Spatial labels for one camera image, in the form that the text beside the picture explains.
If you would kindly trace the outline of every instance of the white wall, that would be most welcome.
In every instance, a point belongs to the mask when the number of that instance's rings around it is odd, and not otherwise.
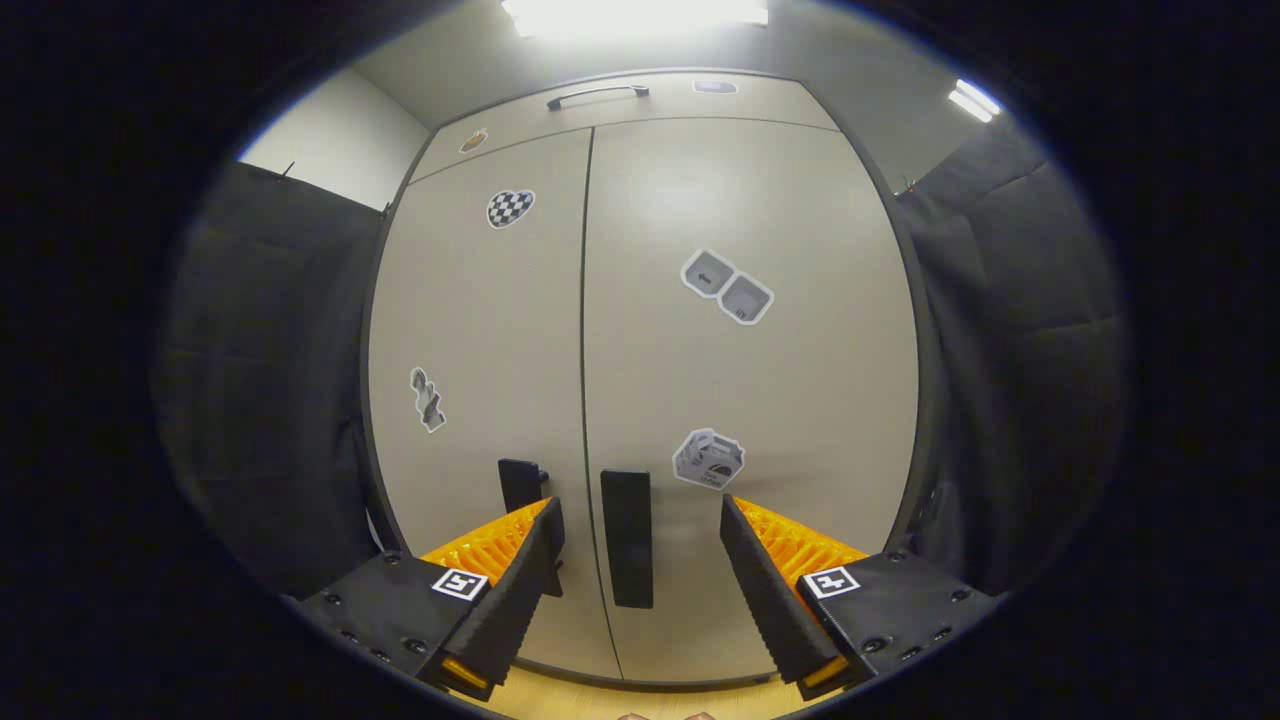
[[[239,156],[381,210],[396,199],[428,131],[352,69],[298,100]]]

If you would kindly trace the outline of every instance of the orange gripper pad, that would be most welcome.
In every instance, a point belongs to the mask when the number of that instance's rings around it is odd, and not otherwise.
[[[516,559],[516,552],[525,542],[525,536],[534,527],[534,519],[548,502],[550,498],[544,497],[532,505],[507,512],[493,523],[481,525],[453,542],[422,555],[421,560],[477,575],[488,575],[489,584],[497,585],[502,574]]]
[[[733,502],[746,516],[746,521],[755,530],[755,537],[759,538],[760,544],[769,553],[769,559],[773,560],[773,566],[778,569],[778,574],[800,601],[800,607],[805,610],[809,607],[800,597],[800,591],[796,589],[800,575],[829,570],[868,557],[865,552],[828,538],[817,530],[810,530],[795,520],[741,497],[735,497]]]

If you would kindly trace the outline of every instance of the box sticker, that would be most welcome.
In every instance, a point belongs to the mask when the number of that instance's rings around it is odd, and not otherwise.
[[[476,575],[475,573],[449,568],[448,573],[440,575],[439,580],[435,580],[431,589],[470,602],[480,593],[480,588],[486,584],[489,584],[489,578],[485,575]]]
[[[699,247],[680,268],[680,282],[699,297],[714,299],[739,324],[754,325],[773,305],[773,291],[719,255]]]
[[[746,273],[739,273],[718,299],[721,310],[744,325],[754,325],[773,305],[773,291]]]
[[[413,409],[417,410],[417,420],[422,423],[426,432],[434,433],[444,427],[444,410],[440,409],[440,401],[444,398],[439,392],[435,392],[435,383],[428,382],[426,372],[422,368],[413,368],[413,372],[408,374],[408,384],[417,395],[413,400]]]
[[[719,295],[736,269],[728,260],[707,249],[699,249],[680,269],[680,279],[701,297]]]
[[[804,575],[804,582],[809,583],[809,589],[812,589],[814,597],[819,600],[861,587],[858,584],[858,580],[849,574],[849,570],[845,570],[844,565],[840,568],[831,568],[829,570],[822,570],[819,573],[809,573],[808,575]]]
[[[677,480],[722,491],[742,471],[746,451],[737,441],[701,428],[689,433],[671,456],[671,471]]]

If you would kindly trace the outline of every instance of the checkered heart sticker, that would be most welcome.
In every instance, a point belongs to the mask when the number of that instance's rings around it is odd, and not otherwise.
[[[502,229],[524,218],[534,206],[534,191],[503,190],[489,200],[489,227]]]

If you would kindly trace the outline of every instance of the black curtain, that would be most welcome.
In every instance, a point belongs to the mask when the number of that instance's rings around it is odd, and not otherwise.
[[[947,375],[919,552],[1028,582],[1114,471],[1129,407],[1114,263],[1062,169],[1001,115],[899,195]]]
[[[378,552],[356,442],[380,222],[236,163],[173,259],[151,377],[160,434],[187,497],[274,592],[311,594]]]

